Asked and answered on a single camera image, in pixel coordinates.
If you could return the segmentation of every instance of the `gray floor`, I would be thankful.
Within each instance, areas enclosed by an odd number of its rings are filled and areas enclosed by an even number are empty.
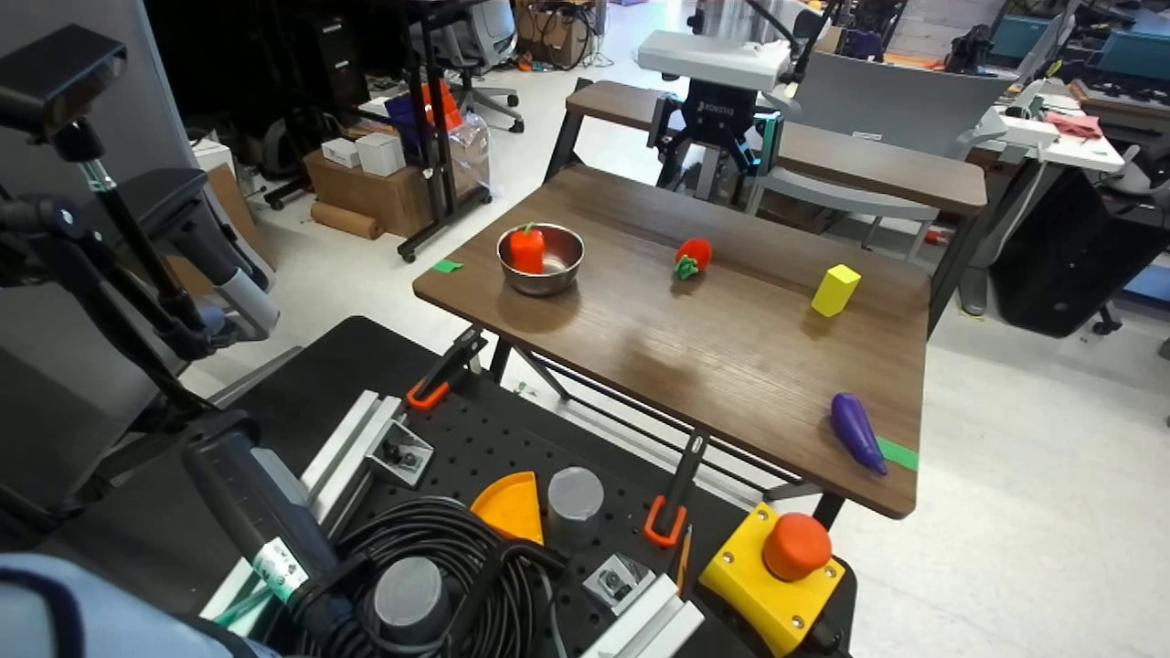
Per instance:
[[[628,64],[677,8],[611,11],[605,71],[658,83]],[[525,134],[494,131],[496,203],[455,225],[416,265],[394,238],[359,240],[307,225],[307,206],[268,215],[283,317],[268,345],[229,348],[187,381],[214,393],[346,313],[442,350],[461,323],[413,301],[410,282],[541,184],[569,72],[502,72],[524,97]],[[589,166],[655,181],[644,134],[589,123]],[[1156,359],[1170,313],[1122,309],[1109,339],[1044,339],[948,310],[929,345],[922,504],[893,523],[843,508],[838,551],[859,569],[856,656],[1170,656],[1170,361]],[[544,393],[524,370],[507,387]]]

